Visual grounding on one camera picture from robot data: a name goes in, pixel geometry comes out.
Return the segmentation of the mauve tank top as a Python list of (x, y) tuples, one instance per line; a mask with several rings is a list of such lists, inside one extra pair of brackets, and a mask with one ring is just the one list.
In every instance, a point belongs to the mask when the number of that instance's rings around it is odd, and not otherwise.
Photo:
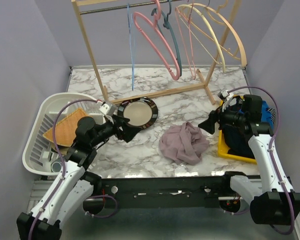
[(177, 164), (198, 164), (209, 145), (210, 141), (201, 129), (190, 122), (172, 125), (159, 140), (162, 155)]

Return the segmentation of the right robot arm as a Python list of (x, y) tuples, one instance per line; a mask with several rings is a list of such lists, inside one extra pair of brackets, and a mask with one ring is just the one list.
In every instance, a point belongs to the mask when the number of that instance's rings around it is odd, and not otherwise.
[(256, 160), (262, 188), (254, 186), (244, 175), (231, 173), (220, 183), (220, 191), (226, 196), (238, 193), (249, 204), (256, 224), (292, 226), (300, 212), (300, 193), (295, 192), (285, 175), (271, 126), (261, 121), (263, 100), (260, 96), (245, 94), (241, 111), (233, 111), (229, 108), (232, 99), (232, 95), (225, 98), (198, 127), (209, 134), (214, 134), (216, 123), (220, 127), (228, 125), (238, 129)]

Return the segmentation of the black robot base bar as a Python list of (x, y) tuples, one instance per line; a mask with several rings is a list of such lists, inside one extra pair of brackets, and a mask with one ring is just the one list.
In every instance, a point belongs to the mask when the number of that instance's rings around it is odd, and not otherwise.
[[(94, 198), (101, 194), (111, 198)], [(104, 178), (99, 191), (83, 202), (91, 214), (121, 209), (221, 208), (238, 212), (239, 196), (222, 176)]]

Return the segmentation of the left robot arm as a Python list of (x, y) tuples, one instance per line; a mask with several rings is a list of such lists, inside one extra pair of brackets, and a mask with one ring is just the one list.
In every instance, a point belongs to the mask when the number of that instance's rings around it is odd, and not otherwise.
[(129, 121), (115, 114), (111, 121), (101, 125), (89, 116), (78, 121), (76, 137), (65, 158), (60, 159), (57, 177), (37, 205), (29, 213), (22, 212), (16, 220), (21, 240), (60, 239), (66, 221), (80, 204), (100, 194), (102, 178), (88, 172), (97, 155), (96, 146), (105, 144), (112, 136), (130, 142), (141, 127), (133, 127)]

